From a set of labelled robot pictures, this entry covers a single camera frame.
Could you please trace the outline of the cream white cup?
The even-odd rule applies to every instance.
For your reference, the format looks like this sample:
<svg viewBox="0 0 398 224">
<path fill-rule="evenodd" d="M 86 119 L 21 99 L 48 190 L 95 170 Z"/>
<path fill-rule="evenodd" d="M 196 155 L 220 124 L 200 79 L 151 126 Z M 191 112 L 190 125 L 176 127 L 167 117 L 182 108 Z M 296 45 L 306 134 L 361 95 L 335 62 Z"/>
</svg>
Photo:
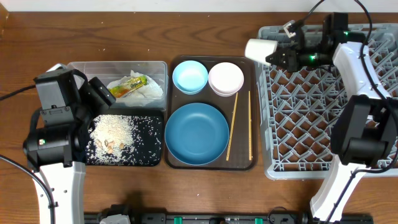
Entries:
<svg viewBox="0 0 398 224">
<path fill-rule="evenodd" d="M 275 40 L 249 39 L 244 56 L 257 63 L 270 66 L 271 64 L 266 61 L 266 57 L 276 51 L 277 45 L 278 41 Z"/>
</svg>

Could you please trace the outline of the pink bowl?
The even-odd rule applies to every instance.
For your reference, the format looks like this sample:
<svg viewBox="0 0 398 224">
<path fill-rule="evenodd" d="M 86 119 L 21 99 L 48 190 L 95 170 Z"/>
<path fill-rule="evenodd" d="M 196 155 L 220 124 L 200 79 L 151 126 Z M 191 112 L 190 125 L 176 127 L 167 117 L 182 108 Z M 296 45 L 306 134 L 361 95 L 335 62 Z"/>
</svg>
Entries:
<svg viewBox="0 0 398 224">
<path fill-rule="evenodd" d="M 242 88 L 244 74 L 237 65 L 230 62 L 221 62 L 209 71 L 208 83 L 217 95 L 227 97 L 237 93 Z"/>
</svg>

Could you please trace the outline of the dark blue plate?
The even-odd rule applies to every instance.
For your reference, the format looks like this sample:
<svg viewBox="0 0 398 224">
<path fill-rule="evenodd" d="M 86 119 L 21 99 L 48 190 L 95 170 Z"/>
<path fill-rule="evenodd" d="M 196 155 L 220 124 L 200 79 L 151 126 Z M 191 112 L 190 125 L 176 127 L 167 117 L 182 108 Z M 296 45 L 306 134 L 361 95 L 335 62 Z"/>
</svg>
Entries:
<svg viewBox="0 0 398 224">
<path fill-rule="evenodd" d="M 189 103 L 174 111 L 165 126 L 165 144 L 178 161 L 191 166 L 209 164 L 228 146 L 224 115 L 205 103 Z"/>
</svg>

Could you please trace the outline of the white napkin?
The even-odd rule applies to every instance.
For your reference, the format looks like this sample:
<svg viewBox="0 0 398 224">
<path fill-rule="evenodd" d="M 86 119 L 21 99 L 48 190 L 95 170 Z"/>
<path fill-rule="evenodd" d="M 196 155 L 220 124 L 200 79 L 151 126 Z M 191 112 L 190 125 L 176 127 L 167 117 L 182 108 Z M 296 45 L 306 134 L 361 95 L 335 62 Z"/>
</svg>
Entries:
<svg viewBox="0 0 398 224">
<path fill-rule="evenodd" d="M 137 82 L 138 79 L 146 80 L 146 84 L 141 86 L 137 86 L 135 90 L 130 87 L 127 87 L 127 82 Z M 111 93 L 116 98 L 149 98 L 155 99 L 160 98 L 164 91 L 157 84 L 157 82 L 149 77 L 148 75 L 135 72 L 131 70 L 129 76 L 124 76 L 122 79 L 116 80 L 108 84 L 107 89 L 111 91 Z"/>
</svg>

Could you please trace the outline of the yellow green snack wrapper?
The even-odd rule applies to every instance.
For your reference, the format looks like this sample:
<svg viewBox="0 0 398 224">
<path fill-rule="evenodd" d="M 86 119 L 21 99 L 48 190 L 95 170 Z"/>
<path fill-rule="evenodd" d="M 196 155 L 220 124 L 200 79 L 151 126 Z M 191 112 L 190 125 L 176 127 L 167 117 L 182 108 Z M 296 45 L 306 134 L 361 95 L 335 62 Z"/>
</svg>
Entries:
<svg viewBox="0 0 398 224">
<path fill-rule="evenodd" d="M 109 92 L 116 98 L 122 98 L 138 88 L 147 85 L 147 78 L 145 75 L 139 77 L 131 77 L 130 79 L 122 82 L 121 84 L 109 88 Z"/>
</svg>

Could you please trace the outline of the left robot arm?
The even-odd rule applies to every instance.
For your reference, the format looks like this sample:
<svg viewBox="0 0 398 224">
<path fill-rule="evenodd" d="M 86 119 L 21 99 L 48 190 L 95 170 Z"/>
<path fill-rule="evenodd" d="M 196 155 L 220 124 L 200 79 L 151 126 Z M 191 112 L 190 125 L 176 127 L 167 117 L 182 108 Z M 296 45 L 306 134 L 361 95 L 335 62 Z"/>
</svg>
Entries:
<svg viewBox="0 0 398 224">
<path fill-rule="evenodd" d="M 83 223 L 85 150 L 96 116 L 115 103 L 98 78 L 56 64 L 34 78 L 41 107 L 23 143 L 41 223 Z"/>
</svg>

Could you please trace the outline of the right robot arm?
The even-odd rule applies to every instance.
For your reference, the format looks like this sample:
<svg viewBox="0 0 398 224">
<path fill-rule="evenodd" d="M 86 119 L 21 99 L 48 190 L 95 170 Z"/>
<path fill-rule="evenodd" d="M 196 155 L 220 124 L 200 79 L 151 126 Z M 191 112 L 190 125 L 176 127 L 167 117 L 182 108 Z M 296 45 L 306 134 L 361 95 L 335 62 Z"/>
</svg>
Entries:
<svg viewBox="0 0 398 224">
<path fill-rule="evenodd" d="M 342 219 L 344 206 L 365 174 L 391 169 L 374 167 L 388 157 L 396 142 L 397 100 L 382 86 L 371 63 L 370 33 L 350 31 L 346 13 L 326 16 L 316 47 L 306 45 L 303 25 L 302 19 L 286 23 L 285 33 L 297 44 L 274 49 L 265 60 L 288 72 L 303 66 L 334 65 L 342 77 L 348 102 L 331 130 L 331 167 L 310 201 L 313 218 L 333 223 Z"/>
</svg>

